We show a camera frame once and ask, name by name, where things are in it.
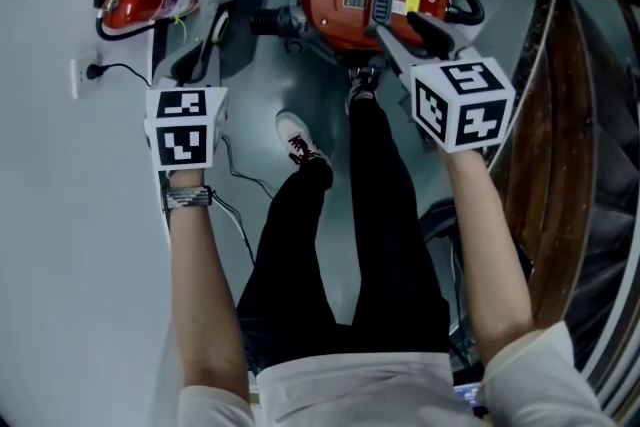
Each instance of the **floor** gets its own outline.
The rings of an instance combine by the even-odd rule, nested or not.
[[[475,40],[476,47],[482,54],[496,57],[510,74],[520,53],[533,0],[483,2],[487,21]],[[267,6],[285,3],[286,0],[268,0]],[[172,29],[168,50],[177,48],[181,42],[180,29]],[[334,186],[326,194],[316,246],[327,298],[336,320],[350,323],[359,293],[360,273],[349,184],[349,130],[343,107],[348,89],[345,71],[328,65],[310,51],[289,55],[281,41],[263,37],[253,63],[225,80],[223,86],[230,90],[225,131],[232,141],[234,163],[240,172],[266,180],[275,192],[295,171],[274,130],[275,115],[285,108],[296,112],[308,123],[322,149],[331,156]],[[397,79],[391,74],[384,76],[379,101],[389,117],[394,139],[413,178],[418,213],[422,215],[433,202],[450,196],[450,186],[437,154],[424,153],[414,125],[400,107],[399,102],[404,97]],[[207,175],[208,183],[241,212],[255,251],[270,199],[258,186],[230,176],[224,151],[218,151],[215,165]],[[215,206],[211,209],[211,217],[222,263],[237,301],[252,264],[230,219]],[[434,250],[434,262],[443,294],[449,299],[454,313],[448,252]],[[452,315],[452,319],[455,323],[456,316]]]

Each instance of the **hand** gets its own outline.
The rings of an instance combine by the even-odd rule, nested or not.
[[[204,169],[182,169],[169,179],[171,187],[201,187],[204,185]]]

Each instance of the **black pants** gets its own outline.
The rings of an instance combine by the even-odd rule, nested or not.
[[[449,305],[418,225],[415,190],[375,100],[351,105],[351,186],[362,284],[352,326],[336,324],[315,251],[322,159],[274,198],[256,266],[238,305],[249,365],[353,352],[448,352]]]

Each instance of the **forearm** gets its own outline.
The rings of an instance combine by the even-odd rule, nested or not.
[[[534,329],[531,298],[518,254],[482,157],[443,155],[460,225],[467,298],[480,359]]]
[[[172,187],[202,185],[202,171],[181,171]],[[222,388],[249,400],[247,362],[233,298],[208,209],[171,212],[172,316],[185,386]]]

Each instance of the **sneaker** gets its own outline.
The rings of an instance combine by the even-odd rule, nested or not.
[[[356,100],[375,100],[375,91],[380,81],[380,70],[372,66],[352,69],[349,70],[349,79],[351,80],[351,89],[344,104],[347,116],[349,115],[351,102]]]
[[[298,116],[289,111],[281,111],[276,116],[276,132],[280,142],[289,153],[289,157],[299,166],[312,159],[324,159],[322,153],[311,139],[307,125]]]

